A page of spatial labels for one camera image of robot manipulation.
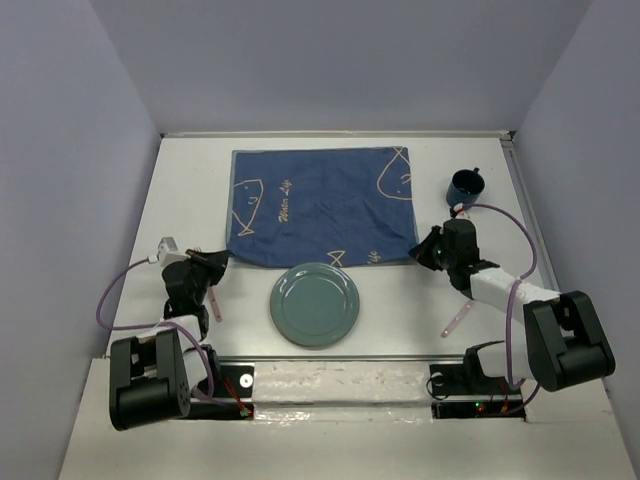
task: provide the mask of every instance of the plate rim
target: plate rim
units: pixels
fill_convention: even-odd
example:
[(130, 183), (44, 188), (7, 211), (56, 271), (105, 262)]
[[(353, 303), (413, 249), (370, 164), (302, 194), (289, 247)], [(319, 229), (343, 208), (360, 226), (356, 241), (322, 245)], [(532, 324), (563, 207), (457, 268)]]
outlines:
[[(348, 322), (349, 324), (349, 328), (342, 333), (336, 340), (333, 340), (331, 343), (327, 344), (327, 345), (310, 345), (310, 342), (304, 342), (304, 341), (300, 341), (301, 339), (294, 339), (291, 338), (290, 335), (287, 335), (287, 332), (283, 332), (283, 330), (280, 328), (280, 324), (283, 322), (279, 322), (278, 320), (276, 320), (276, 316), (274, 315), (274, 310), (277, 310), (280, 312), (280, 318), (285, 319), (286, 317), (284, 316), (284, 310), (282, 309), (282, 300), (277, 301), (278, 299), (282, 299), (283, 298), (283, 293), (280, 292), (281, 290), (281, 286), (282, 283), (292, 274), (295, 273), (297, 270), (301, 270), (301, 269), (309, 269), (309, 268), (320, 268), (323, 270), (326, 270), (327, 272), (339, 277), (343, 282), (341, 282), (341, 287), (344, 285), (344, 295), (347, 297), (348, 301), (347, 302), (347, 310), (345, 311), (345, 313), (347, 315), (349, 315), (349, 311), (353, 312), (353, 321)], [(322, 262), (308, 262), (308, 263), (301, 263), (300, 265), (296, 265), (295, 267), (291, 267), (290, 269), (288, 269), (286, 272), (284, 272), (279, 278), (278, 280), (275, 282), (275, 284), (273, 285), (273, 288), (271, 289), (271, 295), (269, 296), (269, 313), (271, 314), (271, 321), (273, 322), (274, 326), (276, 327), (276, 329), (278, 330), (278, 332), (280, 332), (280, 334), (289, 342), (293, 343), (294, 345), (297, 345), (299, 347), (303, 347), (303, 348), (316, 348), (316, 349), (323, 349), (323, 348), (328, 348), (331, 347), (333, 345), (335, 345), (337, 342), (341, 341), (344, 337), (346, 337), (349, 332), (351, 332), (351, 330), (353, 330), (353, 327), (355, 327), (357, 320), (358, 320), (358, 316), (360, 314), (360, 293), (358, 292), (358, 287), (356, 286), (355, 282), (353, 281), (353, 279), (347, 275), (347, 273), (345, 273), (343, 270), (330, 265), (328, 263), (322, 263)], [(340, 327), (342, 325), (345, 325), (345, 323), (339, 323), (338, 327), (336, 328), (336, 330), (340, 330)], [(301, 337), (307, 337), (307, 338), (313, 338), (312, 336), (307, 336), (304, 332), (300, 332), (299, 330), (297, 331), (299, 333), (299, 335)]]

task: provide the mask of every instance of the green plate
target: green plate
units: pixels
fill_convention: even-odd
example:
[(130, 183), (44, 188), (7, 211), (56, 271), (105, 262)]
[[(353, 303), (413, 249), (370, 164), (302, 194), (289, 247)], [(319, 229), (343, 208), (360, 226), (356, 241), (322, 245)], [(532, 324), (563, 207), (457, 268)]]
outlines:
[(271, 318), (289, 341), (309, 348), (336, 343), (353, 328), (358, 289), (346, 273), (324, 263), (292, 268), (271, 291)]

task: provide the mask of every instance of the black base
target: black base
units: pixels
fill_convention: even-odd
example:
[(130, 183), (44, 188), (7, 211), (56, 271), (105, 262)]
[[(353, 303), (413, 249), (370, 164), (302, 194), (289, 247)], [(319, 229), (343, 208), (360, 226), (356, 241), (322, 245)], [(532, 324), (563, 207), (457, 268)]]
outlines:
[(509, 395), (520, 395), (520, 390), (511, 390), (504, 378), (475, 376), (471, 379), (462, 363), (438, 363), (429, 365), (433, 381), (429, 383), (429, 391), (433, 397), (445, 398), (473, 395), (503, 395), (502, 387)]
[[(224, 402), (227, 406), (216, 405), (206, 402), (191, 402), (191, 411), (185, 420), (250, 420), (253, 418), (254, 406), (251, 403), (253, 395), (253, 384), (244, 388), (240, 385), (240, 377), (249, 374), (254, 377), (255, 368), (253, 365), (237, 365), (237, 364), (220, 364), (220, 375), (216, 377), (214, 383), (213, 398)], [(245, 407), (250, 412), (248, 417), (240, 414), (240, 409), (236, 401), (233, 399), (223, 381), (228, 378), (233, 385), (236, 394), (243, 400)], [(205, 394), (209, 391), (207, 380), (203, 380), (198, 384), (198, 388)]]
[[(499, 401), (481, 402), (434, 402), (431, 405), (431, 414), (435, 420), (448, 418), (526, 418), (524, 408), (510, 414), (501, 413), (504, 406), (504, 397)], [(522, 405), (521, 400), (509, 400), (509, 410)]]

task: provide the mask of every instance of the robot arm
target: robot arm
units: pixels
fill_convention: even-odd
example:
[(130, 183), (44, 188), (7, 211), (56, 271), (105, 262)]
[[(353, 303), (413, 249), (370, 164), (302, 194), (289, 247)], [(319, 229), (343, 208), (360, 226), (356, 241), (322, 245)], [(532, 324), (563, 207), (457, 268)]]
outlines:
[[(433, 227), (409, 253), (431, 270), (446, 270), (453, 287), (468, 298), (505, 310), (516, 278), (480, 259), (476, 230), (469, 220), (452, 219)], [(545, 390), (556, 391), (615, 370), (613, 353), (586, 294), (563, 294), (523, 282), (513, 318), (524, 324), (526, 332), (526, 345), (513, 348), (514, 377), (533, 378)], [(471, 347), (465, 357), (479, 370), (476, 375), (505, 376), (503, 342)]]
[[(169, 296), (163, 319), (155, 328), (111, 345), (109, 415), (117, 430), (187, 416), (191, 392), (208, 376), (186, 335), (197, 343), (205, 340), (209, 315), (203, 301), (224, 275), (228, 253), (181, 253), (172, 238), (165, 238), (158, 256)], [(215, 350), (200, 347), (219, 378)]]

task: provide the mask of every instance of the cable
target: cable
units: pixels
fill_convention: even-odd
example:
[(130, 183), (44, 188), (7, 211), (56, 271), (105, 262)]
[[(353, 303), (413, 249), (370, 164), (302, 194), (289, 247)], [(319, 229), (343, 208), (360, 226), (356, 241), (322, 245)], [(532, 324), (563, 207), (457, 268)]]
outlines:
[(429, 394), (429, 396), (431, 398), (433, 398), (436, 401), (442, 401), (442, 400), (446, 400), (447, 398), (449, 398), (449, 395), (445, 395), (444, 397), (438, 397), (436, 396), (433, 391), (429, 388), (429, 384), (433, 385), (433, 377), (430, 377), (429, 380), (427, 380), (427, 393)]
[(502, 408), (500, 409), (500, 413), (503, 413), (506, 412), (509, 408), (509, 392), (507, 392), (507, 389), (502, 384), (502, 380), (498, 380), (498, 386), (504, 393), (504, 405), (502, 405)]
[(509, 387), (512, 390), (517, 390), (522, 386), (522, 384), (524, 383), (524, 380), (521, 380), (517, 384), (513, 383), (513, 352), (511, 348), (511, 330), (512, 330), (511, 320), (513, 317), (513, 306), (515, 304), (518, 287), (520, 286), (520, 284), (525, 278), (529, 277), (533, 272), (535, 272), (536, 267), (538, 266), (538, 250), (536, 249), (536, 244), (533, 241), (533, 237), (527, 231), (526, 227), (522, 224), (522, 222), (518, 220), (516, 217), (514, 217), (513, 215), (511, 215), (509, 212), (507, 212), (506, 210), (503, 210), (500, 207), (494, 207), (493, 205), (487, 205), (485, 203), (467, 203), (462, 205), (462, 207), (459, 210), (457, 211), (454, 210), (454, 213), (457, 216), (464, 209), (470, 209), (473, 207), (480, 207), (480, 208), (493, 210), (509, 218), (513, 223), (516, 224), (516, 226), (522, 231), (522, 233), (524, 233), (524, 236), (526, 237), (527, 242), (529, 242), (529, 246), (531, 247), (531, 254), (532, 254), (531, 266), (529, 267), (529, 270), (527, 270), (522, 275), (520, 275), (513, 282), (513, 285), (511, 285), (511, 291), (509, 292), (509, 299), (507, 301), (507, 311), (506, 311), (507, 318), (506, 318), (504, 337), (505, 337), (505, 347), (506, 347), (505, 349), (507, 351), (507, 383), (509, 384)]
[[(110, 330), (110, 331), (140, 330), (140, 329), (154, 328), (154, 327), (158, 326), (157, 323), (143, 323), (143, 324), (140, 324), (140, 325), (130, 325), (130, 326), (126, 326), (126, 327), (115, 327), (115, 326), (112, 326), (112, 325), (108, 325), (102, 319), (102, 306), (104, 305), (105, 300), (109, 296), (109, 293), (111, 293), (111, 290), (113, 289), (115, 284), (118, 283), (118, 280), (123, 278), (127, 273), (129, 273), (134, 268), (139, 267), (140, 265), (144, 265), (145, 263), (149, 263), (149, 259), (148, 258), (145, 258), (143, 260), (139, 260), (137, 262), (134, 262), (131, 265), (129, 265), (127, 268), (125, 268), (122, 272), (120, 272), (111, 281), (111, 283), (107, 286), (107, 288), (105, 289), (104, 293), (102, 294), (102, 297), (100, 297), (100, 301), (98, 302), (98, 306), (96, 307), (96, 322), (98, 322), (98, 325), (100, 325), (105, 330)], [(193, 347), (195, 348), (196, 352), (198, 352), (198, 355), (200, 355), (200, 358), (202, 359), (202, 363), (204, 365), (204, 369), (207, 372), (207, 386), (209, 387), (209, 394), (205, 395), (204, 393), (200, 392), (197, 387), (195, 387), (193, 389), (191, 394), (195, 398), (197, 398), (199, 400), (226, 406), (226, 404), (224, 404), (223, 402), (218, 402), (217, 400), (215, 400), (213, 398), (213, 392), (214, 392), (214, 388), (215, 388), (215, 383), (214, 383), (214, 379), (213, 379), (213, 371), (211, 370), (211, 365), (209, 364), (209, 359), (207, 358), (207, 354), (205, 353), (205, 351), (202, 349), (202, 347), (198, 343), (198, 340), (193, 335), (191, 335), (189, 330), (187, 330), (186, 328), (184, 328), (182, 325), (180, 325), (178, 323), (172, 322), (171, 320), (165, 320), (164, 322), (162, 322), (162, 325), (171, 326), (171, 327), (175, 328), (176, 330), (178, 330), (180, 333), (182, 333), (186, 337), (186, 339), (189, 340), (189, 342), (193, 345)]]
[(224, 384), (225, 388), (227, 389), (227, 392), (229, 392), (229, 395), (231, 395), (233, 397), (233, 399), (236, 401), (236, 403), (238, 404), (238, 408), (240, 409), (240, 415), (242, 417), (250, 416), (251, 415), (251, 410), (249, 410), (245, 406), (245, 404), (242, 403), (242, 400), (240, 399), (240, 397), (236, 393), (236, 389), (233, 388), (233, 384), (231, 383), (231, 380), (229, 380), (229, 377), (225, 378), (222, 383)]
[(135, 263), (132, 263), (127, 268), (125, 268), (122, 272), (120, 272), (116, 276), (116, 278), (114, 278), (111, 281), (109, 286), (105, 289), (104, 293), (102, 294), (102, 297), (100, 297), (100, 301), (98, 302), (98, 307), (96, 308), (96, 322), (98, 322), (98, 325), (100, 325), (105, 330), (118, 332), (118, 331), (123, 331), (123, 330), (139, 330), (141, 328), (153, 328), (153, 327), (156, 326), (155, 323), (145, 323), (145, 324), (142, 324), (142, 325), (133, 325), (133, 326), (128, 326), (128, 327), (114, 327), (112, 325), (108, 325), (102, 319), (102, 305), (104, 304), (104, 301), (109, 296), (109, 293), (111, 293), (111, 290), (113, 289), (115, 284), (118, 283), (118, 280), (120, 280), (122, 277), (124, 277), (127, 273), (129, 273), (134, 268), (139, 267), (140, 265), (144, 265), (145, 263), (149, 263), (149, 259), (148, 258), (145, 258), (144, 260), (139, 260), (139, 261), (137, 261)]
[(531, 401), (536, 397), (539, 391), (540, 391), (540, 384), (538, 383), (536, 384), (536, 388), (533, 389), (533, 392), (531, 392), (531, 395), (529, 395), (529, 397), (517, 407), (513, 407), (511, 410), (507, 410), (506, 412), (492, 413), (489, 415), (485, 415), (485, 417), (504, 417), (508, 415), (513, 415), (514, 413), (519, 412), (520, 410), (525, 408), (527, 405), (529, 405)]

